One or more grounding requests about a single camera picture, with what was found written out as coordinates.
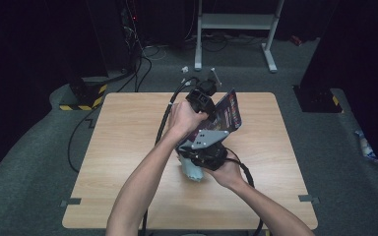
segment person's right hand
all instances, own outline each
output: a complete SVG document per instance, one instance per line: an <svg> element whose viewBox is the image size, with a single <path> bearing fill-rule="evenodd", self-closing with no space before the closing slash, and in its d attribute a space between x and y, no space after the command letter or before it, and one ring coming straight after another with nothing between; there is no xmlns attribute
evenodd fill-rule
<svg viewBox="0 0 378 236"><path fill-rule="evenodd" d="M227 158L237 160L231 151L228 152ZM246 183L241 176L240 166L232 161L226 161L223 166L216 171L210 169L204 170L211 174L220 185L228 189L233 189L234 186Z"/></svg>
<svg viewBox="0 0 378 236"><path fill-rule="evenodd" d="M169 130L174 129L181 139L194 131L199 124L208 118L206 112L196 113L187 100L175 103L169 114Z"/></svg>

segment stand leg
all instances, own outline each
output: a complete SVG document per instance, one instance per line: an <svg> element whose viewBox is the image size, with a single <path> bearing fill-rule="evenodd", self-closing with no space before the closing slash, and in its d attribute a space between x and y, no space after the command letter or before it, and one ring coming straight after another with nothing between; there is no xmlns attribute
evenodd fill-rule
<svg viewBox="0 0 378 236"><path fill-rule="evenodd" d="M284 0L280 0L278 8L275 12L275 17L273 18L272 27L269 31L268 40L266 43L262 43L263 52L266 57L266 61L269 66L271 73L276 73L278 68L276 67L275 60L273 60L272 53L270 52L270 47L272 46L273 38L275 37L276 28L278 27L279 18L281 17L282 7L284 6Z"/></svg>
<svg viewBox="0 0 378 236"><path fill-rule="evenodd" d="M199 0L198 31L196 35L195 71L202 70L202 0Z"/></svg>

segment red component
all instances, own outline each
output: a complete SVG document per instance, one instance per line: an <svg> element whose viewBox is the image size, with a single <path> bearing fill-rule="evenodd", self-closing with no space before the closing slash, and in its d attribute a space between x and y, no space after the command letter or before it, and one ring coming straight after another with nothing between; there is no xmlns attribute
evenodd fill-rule
<svg viewBox="0 0 378 236"><path fill-rule="evenodd" d="M302 40L300 40L300 38L295 35L292 35L290 37L290 41L293 42L293 44L295 44L296 46L302 45Z"/></svg>

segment black cable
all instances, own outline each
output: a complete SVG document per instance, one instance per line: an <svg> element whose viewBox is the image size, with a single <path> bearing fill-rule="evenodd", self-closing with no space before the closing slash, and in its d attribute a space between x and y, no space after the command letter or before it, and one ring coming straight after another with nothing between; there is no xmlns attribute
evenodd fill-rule
<svg viewBox="0 0 378 236"><path fill-rule="evenodd" d="M179 95L179 93L180 93L181 91L183 91L184 89L186 89L186 88L188 88L188 87L191 87L191 85L186 85L186 83L188 83L188 82L190 82L190 81L192 81L192 80L196 80L197 83L199 82L199 79L196 78L196 77L191 77L191 78L185 79L185 80L182 82L182 84L176 89L176 91L174 92L173 96L172 96L171 99L170 99L170 102L167 104L167 107L166 107L166 109L165 109L165 112L164 112L163 118L161 119L160 127L158 128L158 131L157 131L157 136L156 136L155 145L156 145L156 144L160 141L160 139L161 139L161 135L162 135L162 132L163 132L163 130L164 130L164 126L165 126L165 123L166 123L166 121L167 121L168 114L170 113L171 107L173 106L173 103L174 103L174 101L176 100L177 95ZM141 235L141 236L145 236L145 235L146 235L148 214L149 214L149 210L147 209L147 210L146 210L146 213L144 213L144 217L143 217L143 225L142 225L142 228L141 228L141 231L140 231L140 235Z"/></svg>
<svg viewBox="0 0 378 236"><path fill-rule="evenodd" d="M141 60L141 57L139 57L140 59L140 63L137 67L137 69L135 70L135 77L136 77L136 81L135 81L135 84L134 84L134 92L137 92L137 86L138 86L138 73L140 72L140 68L141 68L141 65L143 64L143 61Z"/></svg>
<svg viewBox="0 0 378 236"><path fill-rule="evenodd" d="M154 52L154 53L152 53L151 55L147 55L146 53L144 53L145 55L145 57L152 57L152 56L156 56L156 55L158 55L158 53L160 52L160 48L158 47L158 46L156 46L156 45L153 45L153 46L146 46L143 50L146 50L146 49L148 49L148 48L155 48L155 49L157 49L157 51L156 52Z"/></svg>
<svg viewBox="0 0 378 236"><path fill-rule="evenodd" d="M117 76L117 77L108 79L106 81L102 81L102 82L86 82L86 84L89 85L89 86L107 85L107 84L110 84L110 83L113 83L113 82L122 81L122 80L126 79L127 77L131 76L131 74L133 74L133 72L129 71L129 72L127 72L124 75Z"/></svg>
<svg viewBox="0 0 378 236"><path fill-rule="evenodd" d="M173 96L170 99L170 102L167 104L163 118L161 120L160 127L158 128L157 137L156 137L156 144L161 139L161 134L162 134L162 131L164 130L164 126L165 126L165 122L167 121L168 113L170 112L171 106L173 105L174 101L176 100L177 95L179 95L179 93L181 91L183 91L184 89L186 89L187 87L190 87L190 86L187 86L186 83L190 82L192 80L196 80L197 82L199 82L199 79L196 78L196 77L191 77L191 78L185 79L182 82L182 84L180 85L180 87L178 87L177 90L174 92Z"/></svg>
<svg viewBox="0 0 378 236"><path fill-rule="evenodd" d="M135 77L135 74L133 77L131 77L117 92L120 92L122 91ZM73 165L72 163L72 157L70 155L70 149L71 149L71 145L72 145L72 141L73 141L73 137L75 136L75 133L76 131L78 130L79 126L86 120L89 120L88 117L90 117L95 111L97 111L100 107L102 106L102 103L97 107L95 108L94 110L92 110L88 115L86 115L75 127L75 129L73 130L72 132L72 135L70 135L70 139L69 139L69 143L67 145L67 160L69 162L69 165L70 165L70 168L75 171L76 173L79 173L79 170Z"/></svg>
<svg viewBox="0 0 378 236"><path fill-rule="evenodd" d="M149 67L149 69L147 70L146 74L144 74L143 78L141 78L140 82L138 83L137 91L140 90L140 86L141 86L141 84L143 83L143 80L146 78L147 74L149 73L149 71L152 69L152 66L153 66L153 63L152 63L152 61L151 61L149 58L147 58L147 57L142 57L142 59L146 59L146 60L150 63L150 67Z"/></svg>
<svg viewBox="0 0 378 236"><path fill-rule="evenodd" d="M67 145L67 160L69 161L69 165L70 165L70 168L72 168L73 171L75 171L76 173L79 173L79 170L73 166L73 163L72 163L72 159L71 159L71 156L70 156L70 146L72 145L72 141L73 141L73 136L75 135L76 131L78 130L79 126L86 120L88 119L89 116L91 116L96 110L98 110L99 108L101 107L101 105L99 105L97 108L95 108L94 110L92 110L90 113L88 113L88 115L86 115L75 127L75 129L73 130L72 132L72 135L70 135L70 139L69 139L69 144Z"/></svg>
<svg viewBox="0 0 378 236"><path fill-rule="evenodd" d="M195 0L193 0L192 23L191 23L191 25L190 25L190 29L188 30L188 33L187 33L186 36L183 38L184 40L185 40L186 38L188 38L188 36L190 36L190 33L192 32L193 25L194 25L194 22L195 22L195 15L196 15L196 3L195 3Z"/></svg>
<svg viewBox="0 0 378 236"><path fill-rule="evenodd" d="M219 52L219 51L224 50L226 48L226 46L228 45L228 40L224 36L222 37L222 40L218 40L218 41L214 41L214 40L216 40L216 39L213 37L213 39L206 40L206 42L211 42L211 43L223 43L224 42L223 47L213 50L213 49L209 49L208 47L206 47L205 43L202 43L202 49L205 49L206 51L209 51L209 52Z"/></svg>
<svg viewBox="0 0 378 236"><path fill-rule="evenodd" d="M233 41L233 40L238 40L239 38L229 38L228 39L228 44L229 45L235 45L235 46L250 46L250 45L254 45L254 44L258 44L258 43L262 43L263 40L265 39L264 37L251 37L251 38L242 38L242 39L246 39L246 41L243 41L243 42L237 42L237 41Z"/></svg>
<svg viewBox="0 0 378 236"><path fill-rule="evenodd" d="M235 160L235 159L231 159L231 158L226 158L225 160L239 164L241 169L244 171L244 174L245 174L245 177L247 178L248 184L251 187L255 188L253 177L251 176L250 170L247 168L247 166L245 164L243 164L241 162L240 158L238 157L238 155L233 150L229 149L228 147L226 147L226 149L231 151L237 159ZM263 222L262 218L260 218L259 225L257 226L256 231L254 231L253 236L258 236L260 234L260 231L262 231L262 228L263 228L263 223L264 222Z"/></svg>

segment wooden table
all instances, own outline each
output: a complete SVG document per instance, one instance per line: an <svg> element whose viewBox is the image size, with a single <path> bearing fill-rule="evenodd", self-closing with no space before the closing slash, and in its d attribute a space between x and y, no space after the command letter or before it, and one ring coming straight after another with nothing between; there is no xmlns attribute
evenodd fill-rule
<svg viewBox="0 0 378 236"><path fill-rule="evenodd" d="M168 92L106 96L71 196L81 201L67 206L65 227L105 228L119 190L154 146L170 97ZM267 92L238 92L237 98L243 124L223 144L247 165L259 191L316 228L312 204L298 197L308 193L276 98ZM176 157L174 152L149 207L149 229L257 227L259 218L245 202L207 173L200 183L189 180Z"/></svg>

